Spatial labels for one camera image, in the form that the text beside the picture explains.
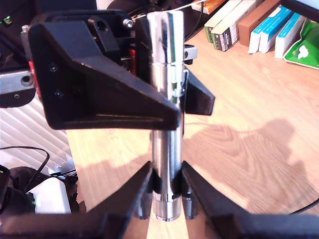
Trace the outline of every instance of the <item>wooden table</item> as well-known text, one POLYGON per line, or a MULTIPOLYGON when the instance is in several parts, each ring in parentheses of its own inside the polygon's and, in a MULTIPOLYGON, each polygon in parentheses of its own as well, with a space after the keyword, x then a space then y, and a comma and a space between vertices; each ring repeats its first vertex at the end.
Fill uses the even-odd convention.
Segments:
MULTIPOLYGON (((213 115, 186 116, 183 160, 252 213, 287 214, 319 197, 319 74, 236 43, 215 50, 204 31, 189 41, 189 68, 216 96, 213 115)), ((152 160, 149 130, 69 130, 88 209, 152 160)), ((319 214, 319 206, 308 211, 319 214)), ((148 238, 187 238, 185 218, 158 221, 148 238)))

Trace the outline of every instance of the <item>green package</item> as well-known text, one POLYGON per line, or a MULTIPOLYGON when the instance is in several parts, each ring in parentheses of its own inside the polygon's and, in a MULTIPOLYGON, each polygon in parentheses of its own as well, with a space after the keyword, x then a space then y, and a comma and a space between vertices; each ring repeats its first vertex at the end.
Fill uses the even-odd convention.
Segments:
POLYGON ((319 23, 307 19, 295 42, 284 55, 287 62, 319 69, 319 23))

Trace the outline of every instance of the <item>metal bolt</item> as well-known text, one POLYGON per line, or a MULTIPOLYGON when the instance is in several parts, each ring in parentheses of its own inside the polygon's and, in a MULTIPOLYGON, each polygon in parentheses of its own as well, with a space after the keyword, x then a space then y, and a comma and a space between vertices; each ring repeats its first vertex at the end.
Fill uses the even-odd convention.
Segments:
POLYGON ((131 19, 127 18, 127 19, 123 20, 123 26, 125 28, 131 29, 133 27, 133 25, 134 25, 134 23, 133 23, 133 21, 131 19))
POLYGON ((22 32, 23 33, 26 33, 28 31, 28 29, 29 29, 29 25, 22 26, 22 32))
POLYGON ((63 97, 63 93, 58 89, 56 90, 56 92, 54 93, 57 97, 62 98, 63 97))
POLYGON ((58 70, 58 67, 54 63, 51 63, 49 67, 50 67, 50 71, 53 73, 58 70))

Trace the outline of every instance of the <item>radiator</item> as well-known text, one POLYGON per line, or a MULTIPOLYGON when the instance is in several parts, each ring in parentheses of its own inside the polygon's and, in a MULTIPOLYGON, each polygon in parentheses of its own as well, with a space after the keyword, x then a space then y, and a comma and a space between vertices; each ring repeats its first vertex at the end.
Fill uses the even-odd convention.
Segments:
MULTIPOLYGON (((50 154, 42 171, 45 174, 73 161, 65 131, 49 127, 37 96, 23 107, 0 109, 0 147, 18 145, 43 148, 50 154)), ((44 152, 32 149, 0 150, 0 164, 7 168, 27 166, 38 169, 45 156, 44 152)))

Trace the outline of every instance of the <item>chrome cylinder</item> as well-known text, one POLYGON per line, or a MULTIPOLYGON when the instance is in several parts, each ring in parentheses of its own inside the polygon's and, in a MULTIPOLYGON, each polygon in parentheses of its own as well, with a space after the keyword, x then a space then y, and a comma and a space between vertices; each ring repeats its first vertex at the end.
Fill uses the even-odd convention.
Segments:
MULTIPOLYGON (((152 42, 151 84, 181 111, 184 95, 184 17, 182 11, 147 15, 152 42)), ((153 130, 153 168, 158 176, 153 192, 156 217, 172 221, 181 208, 183 118, 174 131, 153 130)))

